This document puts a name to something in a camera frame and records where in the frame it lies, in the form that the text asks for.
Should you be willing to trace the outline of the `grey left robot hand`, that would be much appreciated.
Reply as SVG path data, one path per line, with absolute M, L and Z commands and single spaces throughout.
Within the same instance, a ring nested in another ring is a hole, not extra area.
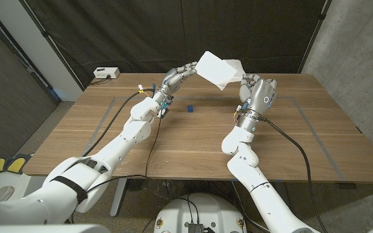
M 181 84 L 188 78 L 197 73 L 197 62 L 185 64 L 181 67 L 170 69 L 165 75 L 158 89 L 155 90 L 153 100 L 158 104 L 164 102 L 169 96 L 172 96 Z

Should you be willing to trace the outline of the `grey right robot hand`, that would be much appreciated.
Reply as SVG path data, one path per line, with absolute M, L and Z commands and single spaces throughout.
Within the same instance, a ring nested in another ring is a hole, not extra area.
M 243 102 L 237 126 L 253 133 L 262 116 L 273 105 L 277 81 L 263 79 L 257 74 L 243 75 L 240 83 L 239 98 Z

